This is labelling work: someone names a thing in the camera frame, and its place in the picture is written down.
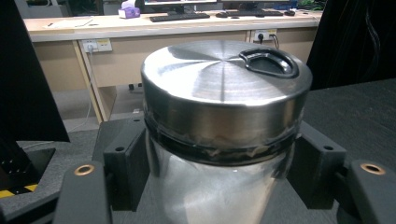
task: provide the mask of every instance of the canister lid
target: canister lid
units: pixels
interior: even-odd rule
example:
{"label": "canister lid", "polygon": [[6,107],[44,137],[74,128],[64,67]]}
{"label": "canister lid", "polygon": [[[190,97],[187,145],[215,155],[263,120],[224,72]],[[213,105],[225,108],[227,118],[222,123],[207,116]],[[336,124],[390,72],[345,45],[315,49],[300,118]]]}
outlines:
{"label": "canister lid", "polygon": [[213,40],[153,52],[142,80],[146,121],[156,133],[221,151],[250,148],[254,155],[254,148],[296,133],[312,76],[281,50]]}

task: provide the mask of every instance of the yellow and black tape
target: yellow and black tape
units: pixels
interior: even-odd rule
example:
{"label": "yellow and black tape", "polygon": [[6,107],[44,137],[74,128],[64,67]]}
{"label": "yellow and black tape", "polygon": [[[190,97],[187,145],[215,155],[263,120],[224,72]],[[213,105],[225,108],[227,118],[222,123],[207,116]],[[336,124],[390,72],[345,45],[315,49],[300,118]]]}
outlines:
{"label": "yellow and black tape", "polygon": [[24,187],[16,187],[16,188],[12,188],[12,189],[0,190],[0,198],[6,198],[6,197],[14,196],[17,194],[33,192],[33,191],[35,191],[36,187],[37,187],[37,184],[33,184],[33,185],[29,185],[29,186],[24,186]]}

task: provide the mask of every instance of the black lid handle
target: black lid handle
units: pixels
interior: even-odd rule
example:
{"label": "black lid handle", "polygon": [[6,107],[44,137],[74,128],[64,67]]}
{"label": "black lid handle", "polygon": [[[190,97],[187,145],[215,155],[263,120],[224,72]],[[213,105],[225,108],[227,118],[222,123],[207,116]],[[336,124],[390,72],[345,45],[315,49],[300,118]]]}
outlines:
{"label": "black lid handle", "polygon": [[[239,57],[245,61],[246,69],[252,72],[281,78],[292,78],[299,75],[297,63],[276,49],[247,49],[240,52]],[[271,61],[280,68],[282,73],[274,73],[252,66],[252,62],[257,60]]]}

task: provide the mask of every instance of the brass insert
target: brass insert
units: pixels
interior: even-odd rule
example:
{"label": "brass insert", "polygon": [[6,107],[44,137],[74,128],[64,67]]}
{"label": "brass insert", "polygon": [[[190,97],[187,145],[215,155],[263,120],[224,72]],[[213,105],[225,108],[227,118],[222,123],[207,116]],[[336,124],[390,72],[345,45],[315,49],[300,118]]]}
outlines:
{"label": "brass insert", "polygon": [[88,175],[92,173],[94,169],[95,167],[90,164],[81,165],[75,170],[75,175]]}
{"label": "brass insert", "polygon": [[384,175],[385,170],[377,165],[370,164],[370,163],[362,163],[361,164],[361,169],[365,170],[368,173],[374,174],[374,175]]}

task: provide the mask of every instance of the power socket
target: power socket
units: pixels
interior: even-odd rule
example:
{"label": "power socket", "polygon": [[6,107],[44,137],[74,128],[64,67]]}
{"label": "power socket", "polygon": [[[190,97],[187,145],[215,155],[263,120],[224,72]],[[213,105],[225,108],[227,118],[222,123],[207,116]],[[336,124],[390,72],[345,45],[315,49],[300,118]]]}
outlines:
{"label": "power socket", "polygon": [[95,39],[86,39],[82,40],[82,46],[84,47],[85,52],[89,53],[90,48],[92,47],[92,52],[97,52],[99,51],[98,49],[98,44],[96,43]]}
{"label": "power socket", "polygon": [[260,41],[260,39],[259,39],[259,34],[262,34],[262,36],[263,36],[263,41],[265,41],[265,40],[272,40],[272,38],[270,38],[270,35],[276,35],[276,29],[271,29],[271,30],[256,30],[255,33],[254,33],[253,41]]}
{"label": "power socket", "polygon": [[84,50],[87,53],[90,52],[90,48],[92,48],[92,52],[113,50],[113,48],[111,48],[111,43],[109,38],[85,39],[82,40],[82,46],[84,47]]}

